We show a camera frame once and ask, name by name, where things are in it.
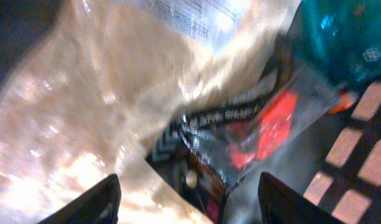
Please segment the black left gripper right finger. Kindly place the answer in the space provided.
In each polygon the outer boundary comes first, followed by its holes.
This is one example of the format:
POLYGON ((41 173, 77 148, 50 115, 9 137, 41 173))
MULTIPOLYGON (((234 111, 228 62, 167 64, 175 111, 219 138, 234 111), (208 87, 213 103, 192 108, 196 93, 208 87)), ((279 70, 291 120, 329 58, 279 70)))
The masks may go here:
POLYGON ((258 197, 263 223, 343 224, 268 172, 260 175, 258 197))

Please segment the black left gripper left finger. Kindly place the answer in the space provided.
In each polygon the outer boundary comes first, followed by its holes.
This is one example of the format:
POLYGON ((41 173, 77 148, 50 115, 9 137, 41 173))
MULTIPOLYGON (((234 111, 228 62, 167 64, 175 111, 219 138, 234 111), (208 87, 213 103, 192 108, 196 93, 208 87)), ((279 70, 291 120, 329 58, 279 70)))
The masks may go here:
POLYGON ((116 224, 120 202, 119 179, 111 174, 39 224, 116 224))

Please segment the black red snack packet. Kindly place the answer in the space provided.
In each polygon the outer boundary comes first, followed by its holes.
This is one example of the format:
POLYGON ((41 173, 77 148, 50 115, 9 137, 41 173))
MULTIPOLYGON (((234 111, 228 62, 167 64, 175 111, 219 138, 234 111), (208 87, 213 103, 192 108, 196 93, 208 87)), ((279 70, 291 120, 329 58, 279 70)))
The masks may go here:
POLYGON ((278 36, 259 81, 223 104, 173 120, 147 155, 183 199, 221 223, 229 194, 258 163, 357 94, 335 87, 278 36))

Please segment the beige grain bag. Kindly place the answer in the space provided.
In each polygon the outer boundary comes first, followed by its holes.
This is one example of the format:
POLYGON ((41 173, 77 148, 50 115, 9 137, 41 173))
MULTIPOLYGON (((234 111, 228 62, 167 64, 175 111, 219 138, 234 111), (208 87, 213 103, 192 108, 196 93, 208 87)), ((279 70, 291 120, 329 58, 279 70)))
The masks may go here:
POLYGON ((119 223, 207 223, 145 161, 169 122, 251 89, 298 1, 0 1, 0 223, 109 174, 119 223))

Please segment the teal mouthwash bottle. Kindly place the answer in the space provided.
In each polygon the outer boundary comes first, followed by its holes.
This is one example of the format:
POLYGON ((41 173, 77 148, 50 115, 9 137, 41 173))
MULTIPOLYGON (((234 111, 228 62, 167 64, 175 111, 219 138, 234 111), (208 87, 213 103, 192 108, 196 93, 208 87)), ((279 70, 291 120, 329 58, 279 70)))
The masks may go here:
POLYGON ((303 0, 293 25, 297 54, 333 85, 381 80, 381 0, 303 0))

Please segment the grey plastic basket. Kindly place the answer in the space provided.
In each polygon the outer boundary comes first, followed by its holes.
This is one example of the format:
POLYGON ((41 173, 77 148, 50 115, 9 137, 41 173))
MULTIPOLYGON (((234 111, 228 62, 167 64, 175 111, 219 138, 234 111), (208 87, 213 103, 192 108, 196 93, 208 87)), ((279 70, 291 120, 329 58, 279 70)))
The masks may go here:
POLYGON ((381 223, 381 75, 351 109, 321 117, 257 165, 230 194, 224 223, 262 222, 263 172, 344 223, 381 223))

